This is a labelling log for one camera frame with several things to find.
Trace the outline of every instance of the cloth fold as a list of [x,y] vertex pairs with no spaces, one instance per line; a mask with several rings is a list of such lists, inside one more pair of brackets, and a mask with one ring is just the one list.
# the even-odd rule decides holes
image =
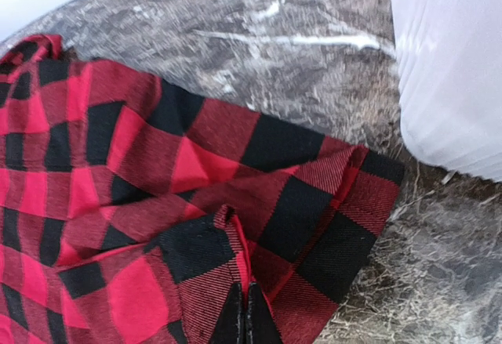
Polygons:
[[268,327],[313,342],[402,175],[365,147],[26,38],[0,60],[0,341],[205,343],[231,292],[247,304],[259,288]]

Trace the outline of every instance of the checkered cloth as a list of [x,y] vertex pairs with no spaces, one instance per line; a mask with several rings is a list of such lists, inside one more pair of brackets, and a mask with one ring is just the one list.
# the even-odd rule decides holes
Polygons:
[[315,340],[402,166],[60,57],[59,36],[36,35],[0,60],[0,342],[205,343],[255,282],[284,343]]

